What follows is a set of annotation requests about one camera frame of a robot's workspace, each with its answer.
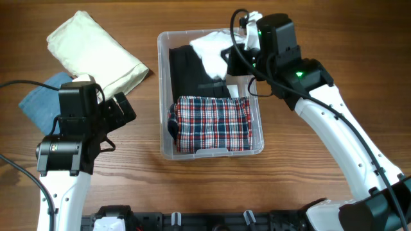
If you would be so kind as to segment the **plaid checkered shorts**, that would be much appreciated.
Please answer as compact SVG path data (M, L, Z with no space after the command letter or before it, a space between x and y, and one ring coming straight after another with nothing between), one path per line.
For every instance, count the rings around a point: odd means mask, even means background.
M250 100L181 96L169 107L167 129L181 153L251 150Z

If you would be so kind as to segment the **white cloth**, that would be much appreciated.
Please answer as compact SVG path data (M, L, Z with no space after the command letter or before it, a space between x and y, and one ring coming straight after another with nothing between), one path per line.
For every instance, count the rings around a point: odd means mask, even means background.
M204 69L211 79L225 79L227 62L221 57L221 52L233 45L229 30L211 32L192 40L189 45L201 59Z

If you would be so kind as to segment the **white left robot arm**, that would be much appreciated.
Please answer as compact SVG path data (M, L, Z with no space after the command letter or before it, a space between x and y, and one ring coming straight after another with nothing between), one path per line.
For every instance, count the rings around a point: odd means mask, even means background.
M42 200L38 230L81 229L94 161L104 151L115 151L108 134L136 118L123 92L98 101L102 95L91 81L64 83L58 90L60 114L36 148Z

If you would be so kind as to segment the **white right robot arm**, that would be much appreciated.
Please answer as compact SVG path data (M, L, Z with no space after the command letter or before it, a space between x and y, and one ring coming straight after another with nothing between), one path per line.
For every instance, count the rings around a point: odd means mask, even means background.
M319 136L353 195L348 201L321 199L302 216L310 230L407 230L410 179L371 141L344 103L325 67L303 58L295 26L285 13L256 21L258 47L234 45L225 57L232 76L252 74L267 82Z

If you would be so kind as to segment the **black garment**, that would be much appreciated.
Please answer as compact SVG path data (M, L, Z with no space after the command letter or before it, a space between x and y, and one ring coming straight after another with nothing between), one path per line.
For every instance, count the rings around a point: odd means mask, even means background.
M181 96L230 98L225 80L211 79L190 45L169 49L173 102Z

